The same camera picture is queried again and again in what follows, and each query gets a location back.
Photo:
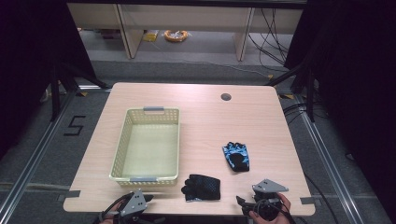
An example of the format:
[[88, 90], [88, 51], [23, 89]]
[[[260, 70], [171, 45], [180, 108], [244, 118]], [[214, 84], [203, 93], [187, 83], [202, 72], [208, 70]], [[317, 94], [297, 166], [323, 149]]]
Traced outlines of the person's left hand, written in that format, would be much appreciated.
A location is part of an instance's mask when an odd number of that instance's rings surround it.
[[98, 224], [120, 224], [119, 218], [116, 214], [122, 202], [114, 204], [110, 209], [106, 210], [98, 219]]

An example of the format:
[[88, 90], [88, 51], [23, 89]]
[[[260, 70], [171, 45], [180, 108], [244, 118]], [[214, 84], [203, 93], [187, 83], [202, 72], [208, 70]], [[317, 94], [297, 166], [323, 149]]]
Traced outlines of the blue and black fingerless glove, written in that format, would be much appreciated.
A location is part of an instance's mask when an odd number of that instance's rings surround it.
[[224, 157], [234, 172], [249, 171], [248, 150], [245, 144], [229, 142], [222, 148]]

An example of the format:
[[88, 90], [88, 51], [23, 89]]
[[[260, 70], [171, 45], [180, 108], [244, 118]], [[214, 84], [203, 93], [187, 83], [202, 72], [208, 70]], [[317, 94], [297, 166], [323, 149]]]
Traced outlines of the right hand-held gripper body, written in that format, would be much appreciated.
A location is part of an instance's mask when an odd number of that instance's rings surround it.
[[289, 189], [270, 179], [264, 179], [260, 183], [252, 186], [255, 203], [250, 206], [250, 210], [258, 214], [267, 221], [274, 220], [279, 214], [282, 202], [279, 192], [286, 192]]

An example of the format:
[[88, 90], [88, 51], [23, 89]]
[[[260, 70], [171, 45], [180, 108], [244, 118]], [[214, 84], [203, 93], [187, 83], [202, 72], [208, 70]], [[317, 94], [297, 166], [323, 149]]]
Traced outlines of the black metal stand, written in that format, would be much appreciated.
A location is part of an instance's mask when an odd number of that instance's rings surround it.
[[55, 121], [61, 113], [60, 85], [58, 82], [61, 82], [67, 92], [76, 91], [78, 89], [78, 84], [75, 81], [75, 77], [82, 77], [98, 86], [100, 89], [111, 89], [111, 86], [99, 80], [94, 72], [84, 72], [70, 63], [55, 63], [52, 66], [50, 75], [52, 101], [51, 121]]
[[292, 93], [301, 93], [303, 89], [306, 89], [306, 112], [310, 120], [314, 122], [315, 119], [313, 106], [315, 78], [310, 68], [310, 65], [308, 63], [302, 62], [294, 68], [290, 69], [285, 74], [281, 75], [280, 77], [270, 80], [267, 83], [267, 86], [274, 87], [275, 85], [283, 82], [289, 77], [294, 77], [294, 80], [290, 86]]

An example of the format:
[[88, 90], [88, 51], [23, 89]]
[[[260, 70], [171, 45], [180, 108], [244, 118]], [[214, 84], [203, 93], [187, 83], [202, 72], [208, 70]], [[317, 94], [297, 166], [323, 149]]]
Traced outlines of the aluminium floor rail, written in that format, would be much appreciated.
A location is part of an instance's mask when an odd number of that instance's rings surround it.
[[10, 186], [7, 196], [2, 202], [0, 202], [1, 222], [7, 223], [7, 220], [12, 216], [22, 194], [26, 189], [26, 186], [35, 173], [38, 164], [42, 161], [42, 158], [44, 157], [50, 145], [50, 141], [53, 139], [57, 129], [59, 128], [67, 107], [70, 105], [75, 95], [76, 93], [74, 91], [70, 91], [65, 94], [64, 100], [61, 103], [60, 111], [49, 121], [46, 130], [39, 137], [38, 143], [36, 144], [34, 150], [24, 164], [23, 169], [18, 175], [18, 179]]
[[331, 154], [329, 153], [316, 124], [311, 120], [306, 112], [303, 113], [303, 121], [308, 130], [324, 168], [332, 182], [332, 186], [343, 206], [346, 216], [351, 224], [364, 224], [361, 212], [352, 197], [345, 181], [341, 177]]

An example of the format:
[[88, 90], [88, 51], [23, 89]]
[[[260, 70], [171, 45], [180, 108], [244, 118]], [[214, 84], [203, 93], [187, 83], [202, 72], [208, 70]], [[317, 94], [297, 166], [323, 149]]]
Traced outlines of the pale yellow plastic basket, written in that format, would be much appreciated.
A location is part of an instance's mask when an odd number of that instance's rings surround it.
[[109, 178], [122, 187], [174, 186], [179, 171], [179, 115], [175, 107], [128, 109]]

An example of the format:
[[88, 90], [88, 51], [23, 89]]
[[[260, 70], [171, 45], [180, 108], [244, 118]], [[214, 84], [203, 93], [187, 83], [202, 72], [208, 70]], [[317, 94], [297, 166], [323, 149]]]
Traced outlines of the person's right hand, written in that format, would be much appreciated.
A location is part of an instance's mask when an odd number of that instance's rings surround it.
[[290, 217], [290, 206], [289, 199], [282, 193], [278, 193], [278, 197], [282, 203], [282, 210], [278, 213], [277, 217], [271, 221], [263, 219], [259, 214], [254, 211], [249, 212], [250, 218], [255, 224], [293, 224], [293, 218]]

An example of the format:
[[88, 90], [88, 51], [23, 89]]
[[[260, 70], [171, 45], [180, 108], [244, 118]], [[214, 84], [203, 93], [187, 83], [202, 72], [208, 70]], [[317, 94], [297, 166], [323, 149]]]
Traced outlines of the yellow packet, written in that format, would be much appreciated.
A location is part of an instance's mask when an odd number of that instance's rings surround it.
[[143, 35], [143, 40], [147, 42], [154, 42], [157, 39], [158, 30], [147, 30]]

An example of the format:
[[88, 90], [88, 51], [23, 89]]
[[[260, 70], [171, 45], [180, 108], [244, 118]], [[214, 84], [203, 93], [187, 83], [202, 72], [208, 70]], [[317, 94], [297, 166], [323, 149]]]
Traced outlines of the black mesh fingerless glove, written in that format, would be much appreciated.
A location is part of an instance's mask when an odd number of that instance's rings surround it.
[[220, 199], [220, 180], [206, 175], [189, 175], [181, 192], [187, 202]]

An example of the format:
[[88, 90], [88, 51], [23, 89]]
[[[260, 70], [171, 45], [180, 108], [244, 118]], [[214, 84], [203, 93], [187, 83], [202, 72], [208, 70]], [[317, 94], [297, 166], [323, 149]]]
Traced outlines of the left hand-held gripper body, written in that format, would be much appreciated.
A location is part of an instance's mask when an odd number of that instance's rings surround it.
[[135, 224], [139, 216], [146, 210], [147, 201], [139, 189], [126, 195], [113, 217], [113, 224]]

